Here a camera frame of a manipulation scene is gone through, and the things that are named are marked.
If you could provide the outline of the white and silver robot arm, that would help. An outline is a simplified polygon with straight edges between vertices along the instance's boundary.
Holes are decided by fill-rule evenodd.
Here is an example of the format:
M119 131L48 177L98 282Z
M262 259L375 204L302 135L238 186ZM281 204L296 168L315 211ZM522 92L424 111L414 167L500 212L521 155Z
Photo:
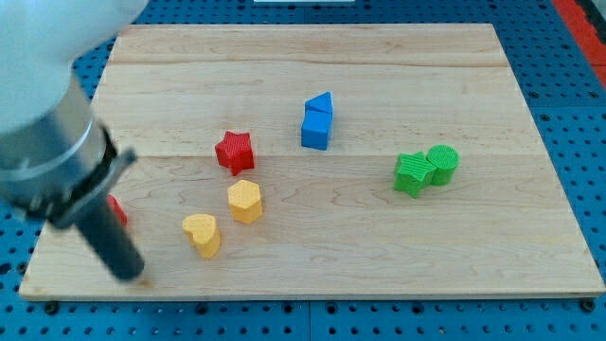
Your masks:
M72 65L135 20L147 0L1 4L1 198L27 220L75 226L119 280L145 262L107 202L136 159L116 150Z

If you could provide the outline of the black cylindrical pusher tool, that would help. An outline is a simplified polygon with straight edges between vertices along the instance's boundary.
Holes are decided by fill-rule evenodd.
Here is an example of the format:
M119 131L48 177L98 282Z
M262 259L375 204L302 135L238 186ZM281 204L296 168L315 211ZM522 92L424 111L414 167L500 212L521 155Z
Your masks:
M141 275L145 261L129 237L107 196L121 174L136 160L134 150L119 153L106 128L101 129L105 150L100 163L69 193L60 211L50 216L57 229L74 226L120 281Z

